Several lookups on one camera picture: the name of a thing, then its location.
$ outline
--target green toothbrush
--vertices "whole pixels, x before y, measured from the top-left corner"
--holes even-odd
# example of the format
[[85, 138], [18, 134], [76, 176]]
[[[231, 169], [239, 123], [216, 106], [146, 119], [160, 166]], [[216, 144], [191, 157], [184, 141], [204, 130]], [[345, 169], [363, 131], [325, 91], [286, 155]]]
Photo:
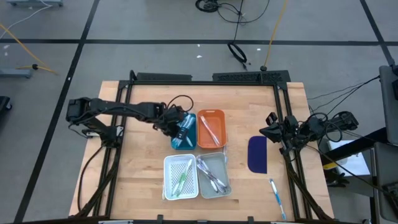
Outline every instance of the green toothbrush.
[[185, 181], [187, 180], [187, 174], [188, 174], [188, 170], [189, 170], [189, 167], [191, 166], [191, 164], [192, 164], [192, 159], [189, 160], [187, 168], [185, 168], [185, 171], [181, 174], [180, 179], [178, 180], [178, 183], [174, 187], [173, 192], [172, 192], [172, 197], [174, 195], [176, 195], [177, 197], [180, 196], [180, 194], [182, 192], [182, 188], [185, 184]]

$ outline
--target blue container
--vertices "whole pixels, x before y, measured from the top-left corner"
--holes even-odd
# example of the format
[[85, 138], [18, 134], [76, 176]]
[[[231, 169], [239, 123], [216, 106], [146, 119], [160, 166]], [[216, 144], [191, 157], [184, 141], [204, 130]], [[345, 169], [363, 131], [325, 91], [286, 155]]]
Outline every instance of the blue container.
[[170, 140], [170, 145], [172, 145], [173, 149], [176, 150], [194, 150], [197, 146], [197, 116], [193, 113], [191, 113], [190, 115], [193, 115], [195, 117], [195, 122], [191, 125], [191, 128], [188, 130], [188, 134], [187, 137], [189, 138], [189, 140], [191, 140], [192, 145], [190, 146], [187, 142], [187, 140], [183, 140], [180, 144], [179, 147], [174, 148], [173, 145], [171, 144], [171, 140]]

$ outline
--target white paper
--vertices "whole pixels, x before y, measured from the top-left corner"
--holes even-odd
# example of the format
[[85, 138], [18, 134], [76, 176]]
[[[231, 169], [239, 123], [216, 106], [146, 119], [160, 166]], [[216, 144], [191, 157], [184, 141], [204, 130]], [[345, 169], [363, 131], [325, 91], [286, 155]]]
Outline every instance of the white paper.
[[[345, 144], [348, 144], [352, 142], [353, 140], [343, 140], [340, 142], [332, 142], [328, 141], [329, 147], [331, 150], [334, 150], [340, 146], [343, 146]], [[337, 161], [339, 165], [343, 166], [345, 169], [348, 169], [350, 172], [352, 172], [355, 175], [370, 175], [371, 173], [369, 172], [368, 166], [366, 165], [365, 159], [362, 155], [362, 152], [358, 153], [357, 155], [352, 155], [350, 157], [347, 157], [345, 159]], [[347, 171], [343, 170], [341, 167], [337, 167], [338, 172], [345, 173], [345, 177], [351, 177], [351, 174], [347, 173]]]

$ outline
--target concrete floor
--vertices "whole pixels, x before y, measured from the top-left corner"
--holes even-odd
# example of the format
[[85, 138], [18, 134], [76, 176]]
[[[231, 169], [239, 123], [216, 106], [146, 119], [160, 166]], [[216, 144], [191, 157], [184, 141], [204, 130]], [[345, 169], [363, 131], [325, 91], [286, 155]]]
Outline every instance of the concrete floor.
[[[11, 30], [21, 39], [80, 39], [94, 0], [65, 0], [63, 8], [40, 12]], [[129, 40], [228, 40], [235, 25], [217, 13], [204, 13], [194, 0], [101, 0], [88, 39]], [[240, 1], [228, 1], [239, 6]], [[385, 41], [398, 41], [395, 0], [366, 1]], [[246, 0], [243, 13], [255, 18], [265, 1]], [[269, 40], [282, 1], [271, 0], [257, 22], [239, 26], [239, 40]], [[0, 2], [0, 22], [9, 26], [34, 9]], [[229, 11], [226, 18], [236, 19]], [[276, 40], [368, 41], [377, 38], [359, 0], [289, 1]], [[0, 95], [10, 96], [13, 110], [0, 129], [0, 223], [13, 222], [43, 143], [55, 105], [75, 54], [77, 44], [27, 44], [59, 75], [37, 71], [31, 79], [0, 79]], [[264, 63], [267, 45], [240, 45], [251, 65]], [[398, 60], [398, 47], [389, 47]], [[31, 65], [33, 59], [18, 44], [0, 44], [0, 67]], [[269, 70], [288, 70], [293, 82], [304, 82], [308, 97], [339, 90], [378, 75], [386, 65], [380, 46], [274, 45]], [[194, 80], [211, 80], [216, 72], [243, 71], [226, 45], [218, 44], [85, 44], [68, 91], [67, 100], [96, 97], [103, 80], [126, 79], [137, 72], [191, 74]], [[310, 101], [313, 108], [329, 98]], [[329, 111], [333, 105], [319, 111]], [[372, 82], [358, 90], [335, 112], [351, 111], [367, 134], [384, 126], [381, 90]], [[44, 166], [24, 221], [65, 218], [68, 215], [85, 139], [67, 129], [65, 103]], [[336, 218], [359, 222], [370, 218], [369, 199], [341, 189], [330, 189]], [[354, 202], [356, 207], [347, 205]]]

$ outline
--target white basket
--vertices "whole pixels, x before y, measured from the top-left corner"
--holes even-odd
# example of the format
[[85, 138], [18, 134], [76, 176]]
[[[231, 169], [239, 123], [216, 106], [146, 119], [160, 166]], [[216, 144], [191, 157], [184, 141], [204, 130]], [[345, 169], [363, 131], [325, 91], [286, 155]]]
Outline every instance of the white basket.
[[[192, 164], [187, 172], [187, 179], [182, 188], [181, 194], [172, 197], [174, 187], [177, 185], [181, 174], [187, 168], [189, 160]], [[195, 198], [199, 194], [197, 161], [194, 155], [167, 156], [164, 159], [164, 195], [167, 200], [178, 200], [185, 198]]]

